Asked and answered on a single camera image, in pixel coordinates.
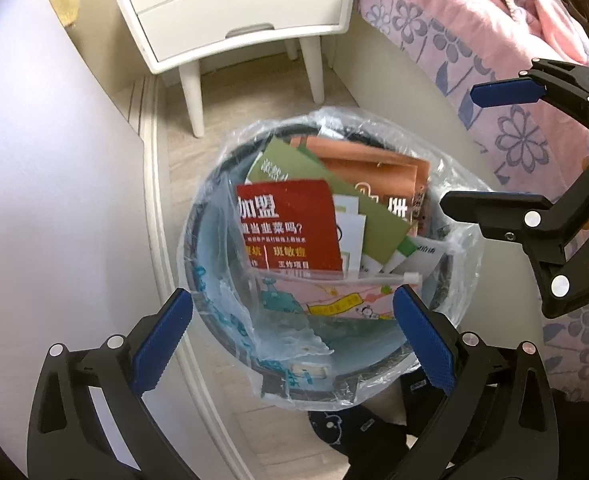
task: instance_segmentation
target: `silver screw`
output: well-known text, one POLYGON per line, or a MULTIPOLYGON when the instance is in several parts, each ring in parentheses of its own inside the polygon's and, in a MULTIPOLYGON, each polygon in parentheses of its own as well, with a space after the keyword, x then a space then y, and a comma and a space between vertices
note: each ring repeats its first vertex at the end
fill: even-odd
POLYGON ((119 348, 124 343, 123 336, 120 335, 113 335, 110 339, 108 339, 108 347, 109 348, 119 348))
POLYGON ((466 332, 463 334, 463 342, 468 346, 476 346, 479 344, 479 336, 474 332, 466 332))
POLYGON ((541 223, 541 215, 536 211, 528 211, 523 219, 528 227, 536 227, 541 223))
POLYGON ((534 343, 530 343, 529 341, 526 341, 525 343, 523 343, 521 345, 521 348, 523 348, 523 351, 526 354, 530 354, 530 355, 536 354, 536 346, 534 346, 534 343))
POLYGON ((50 346, 50 355, 52 357, 57 357, 57 355, 61 355, 63 352, 63 345, 57 343, 56 345, 50 346))
POLYGON ((552 280, 552 294, 557 298, 563 298, 570 291, 570 280, 563 274, 559 274, 552 280))

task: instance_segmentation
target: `pink bedding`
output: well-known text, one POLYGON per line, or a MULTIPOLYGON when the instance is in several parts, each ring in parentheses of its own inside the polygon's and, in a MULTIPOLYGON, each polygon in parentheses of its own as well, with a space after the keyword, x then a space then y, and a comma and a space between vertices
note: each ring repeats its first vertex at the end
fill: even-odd
MULTIPOLYGON (((589 65, 589 40, 560 0, 356 0, 372 26, 404 50, 458 112, 506 190, 556 200, 581 173, 589 132, 552 106, 481 110, 474 84, 516 77, 533 57, 589 65)), ((581 239, 574 243, 578 248, 581 239)), ((589 305, 543 320, 551 384, 589 399, 589 305)))

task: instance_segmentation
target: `wooden floor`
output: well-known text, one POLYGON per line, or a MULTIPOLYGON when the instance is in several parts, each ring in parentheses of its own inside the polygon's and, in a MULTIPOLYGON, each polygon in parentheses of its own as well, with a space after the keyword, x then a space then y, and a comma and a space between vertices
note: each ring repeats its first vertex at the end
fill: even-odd
MULTIPOLYGON (((325 69, 325 105, 354 106, 337 75, 325 69)), ((212 169, 229 132, 257 120, 283 119, 318 108, 313 102, 303 60, 286 54, 266 57, 202 79, 206 135, 191 133, 180 86, 167 92, 168 143, 175 224, 181 225, 202 178, 212 169)), ((347 460, 313 434, 305 412, 268 406, 255 397, 237 366, 211 349, 210 362, 250 447, 274 480, 338 480, 347 460)), ((370 409, 391 422, 402 422, 400 392, 389 388, 370 409)))

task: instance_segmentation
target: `red paper card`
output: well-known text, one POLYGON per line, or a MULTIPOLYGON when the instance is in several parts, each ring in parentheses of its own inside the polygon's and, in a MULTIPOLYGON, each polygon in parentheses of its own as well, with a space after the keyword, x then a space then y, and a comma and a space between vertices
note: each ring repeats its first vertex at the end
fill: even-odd
POLYGON ((237 186, 246 250, 258 269, 342 270, 332 192, 325 180, 237 186))

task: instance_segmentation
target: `nightstand leg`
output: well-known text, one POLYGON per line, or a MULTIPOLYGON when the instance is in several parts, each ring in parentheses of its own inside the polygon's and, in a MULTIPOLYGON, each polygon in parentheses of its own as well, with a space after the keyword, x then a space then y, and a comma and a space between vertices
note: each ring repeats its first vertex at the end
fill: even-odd
POLYGON ((296 38, 291 38, 290 40, 284 40, 286 42, 286 52, 288 53, 288 57, 290 61, 294 61, 299 57, 299 52, 296 46, 296 38))
POLYGON ((320 105, 325 100, 323 90, 323 63, 321 61, 321 38, 306 36, 299 38, 301 52, 308 72, 309 88, 312 90, 313 101, 320 105))
POLYGON ((188 105, 188 115, 192 123, 194 137, 203 137, 206 133, 204 124, 204 104, 201 99, 201 72, 199 60, 190 61, 178 68, 183 87, 183 95, 188 105))

